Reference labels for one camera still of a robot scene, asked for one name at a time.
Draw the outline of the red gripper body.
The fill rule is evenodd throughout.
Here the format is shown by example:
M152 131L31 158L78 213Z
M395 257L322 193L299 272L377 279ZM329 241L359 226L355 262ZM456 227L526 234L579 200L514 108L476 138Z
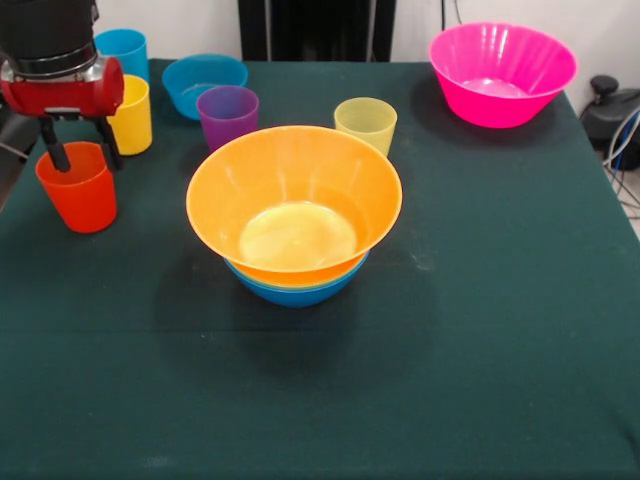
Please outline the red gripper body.
M1 66L1 92L18 114L34 117L78 114L109 117L124 98L124 75L114 57L98 56L87 70L55 79L19 76L8 61Z

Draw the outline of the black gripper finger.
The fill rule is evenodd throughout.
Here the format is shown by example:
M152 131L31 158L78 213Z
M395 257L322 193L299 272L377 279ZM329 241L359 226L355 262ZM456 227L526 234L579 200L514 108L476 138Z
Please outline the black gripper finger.
M95 118L94 125L102 138L101 148L106 165L110 171L119 171L123 167L113 129L105 117Z
M49 117L41 117L39 124L41 136L55 169L59 172L68 172L71 169L71 164L63 144L58 141L56 136L54 121Z

